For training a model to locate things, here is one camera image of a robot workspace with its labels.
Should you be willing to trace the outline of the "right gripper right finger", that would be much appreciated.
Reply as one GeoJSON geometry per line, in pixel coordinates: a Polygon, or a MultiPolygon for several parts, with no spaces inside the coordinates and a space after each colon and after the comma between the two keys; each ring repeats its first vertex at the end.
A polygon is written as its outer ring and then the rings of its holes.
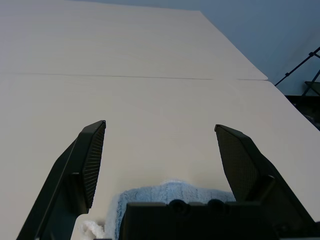
{"type": "Polygon", "coordinates": [[[235,199],[260,203],[275,223],[312,223],[275,166],[244,133],[217,124],[214,128],[223,170],[235,199]]]}

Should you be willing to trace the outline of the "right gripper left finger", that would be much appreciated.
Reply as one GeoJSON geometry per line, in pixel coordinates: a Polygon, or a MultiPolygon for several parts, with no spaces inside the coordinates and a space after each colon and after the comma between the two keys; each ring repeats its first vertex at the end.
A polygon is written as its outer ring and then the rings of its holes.
{"type": "Polygon", "coordinates": [[[105,131],[105,120],[84,127],[55,161],[17,239],[71,239],[77,218],[93,205],[105,131]]]}

